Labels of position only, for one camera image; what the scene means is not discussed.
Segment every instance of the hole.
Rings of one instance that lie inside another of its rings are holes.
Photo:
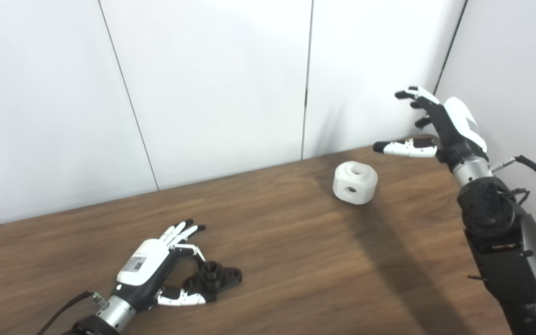
[[[214,272],[216,271],[216,268],[217,268],[216,263],[208,262],[206,263],[206,265],[204,265],[204,269],[208,272]]]

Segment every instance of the black fingertip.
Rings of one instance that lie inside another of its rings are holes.
[[[390,144],[390,142],[375,142],[374,151],[383,154],[383,149]]]
[[[405,91],[398,91],[394,94],[394,97],[396,97],[396,99],[406,99],[409,98],[410,95]]]
[[[423,129],[426,125],[429,125],[430,123],[431,119],[429,117],[422,117],[415,122],[415,127]]]

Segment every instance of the robot finger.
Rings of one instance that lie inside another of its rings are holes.
[[[204,255],[202,255],[202,251],[200,251],[200,248],[197,246],[194,246],[193,244],[176,244],[175,250],[179,250],[181,252],[181,255],[183,256],[192,256],[196,263],[198,263],[198,267],[202,267],[204,263],[206,263],[206,258]]]
[[[161,305],[161,306],[195,306],[195,305],[202,305],[207,302],[216,301],[215,295],[209,295],[209,294],[202,295],[200,293],[196,293],[194,295],[188,295],[188,293],[183,289],[179,291],[178,295],[173,294],[172,292],[170,295],[172,296],[167,297],[165,295],[160,295],[157,299],[158,305]]]
[[[187,241],[189,237],[194,235],[198,231],[202,231],[206,229],[206,226],[204,225],[194,225],[191,226],[184,231],[177,232],[177,229],[173,231],[172,235],[169,236],[166,240],[164,240],[167,244],[167,246],[170,248],[171,246],[174,246],[175,244],[183,241]]]
[[[181,231],[185,228],[185,221],[179,223],[176,226],[168,227],[167,231],[162,234],[160,240],[164,241],[166,244],[168,244],[173,238],[175,238],[177,235],[181,233]]]

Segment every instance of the panel seam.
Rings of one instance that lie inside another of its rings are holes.
[[[448,57],[450,56],[450,51],[452,50],[452,46],[454,45],[454,41],[456,38],[456,33],[458,32],[458,28],[460,27],[460,22],[462,21],[462,17],[464,15],[464,10],[466,9],[466,4],[469,0],[464,0],[464,4],[462,6],[462,11],[460,11],[460,17],[458,18],[458,22],[456,23],[455,32],[452,35],[452,40],[450,41],[450,45],[448,46],[448,52],[446,53],[446,57],[444,59],[444,63],[442,64],[442,69],[440,70],[440,76],[438,76],[438,81],[435,83],[434,88],[434,95],[438,92],[438,86],[440,85],[440,82],[442,81],[442,75],[444,74],[444,69],[446,68],[446,63],[448,63]]]
[[[102,15],[102,20],[105,23],[105,28],[107,29],[107,34],[109,36],[109,41],[111,42],[111,46],[113,47],[113,54],[115,55],[115,61],[117,61],[117,67],[119,68],[119,74],[121,74],[121,80],[123,81],[123,87],[125,87],[125,92],[127,93],[127,99],[129,101],[129,105],[132,109],[132,113],[134,114],[134,120],[136,120],[136,126],[138,127],[138,132],[140,133],[140,139],[142,140],[142,145],[144,146],[144,152],[146,153],[146,158],[148,159],[148,165],[150,166],[150,171],[153,173],[154,178],[154,184],[156,185],[157,191],[160,191],[160,188],[158,187],[158,182],[156,179],[156,174],[154,173],[153,163],[150,160],[150,155],[148,154],[148,149],[146,147],[146,142],[144,141],[144,136],[142,135],[142,129],[140,128],[140,123],[138,122],[138,117],[136,116],[136,110],[134,109],[134,103],[132,102],[132,96],[129,94],[129,90],[127,89],[127,82],[125,81],[125,76],[123,75],[123,69],[121,68],[121,63],[119,63],[119,57],[117,56],[117,49],[115,49],[115,43],[113,43],[113,38],[111,37],[111,30],[109,29],[109,25],[107,24],[107,18],[105,17],[105,12],[102,10],[102,3],[101,0],[98,0],[98,7],[100,8],[100,14]]]
[[[309,87],[309,64],[311,59],[311,30],[313,30],[313,2],[314,0],[311,0],[311,12],[309,17],[309,43],[307,44],[307,70],[306,70],[306,91],[305,91],[305,98],[304,98],[304,106],[303,106],[303,127],[301,129],[301,159],[300,161],[303,161],[303,153],[305,148],[305,131],[306,131],[306,120],[307,120],[307,95],[308,95],[308,87]]]

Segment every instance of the white wall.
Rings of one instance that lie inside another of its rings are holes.
[[[98,3],[0,0],[0,223],[156,189]]]
[[[466,103],[492,162],[536,162],[536,1],[468,2],[436,95]],[[532,191],[524,207],[536,218],[536,174],[515,164],[498,176]]]
[[[418,133],[394,93],[434,89],[463,0],[315,0],[304,158]]]
[[[0,223],[409,135],[462,4],[315,0],[305,108],[311,0],[0,0]]]
[[[160,188],[301,157],[311,0],[103,0]]]

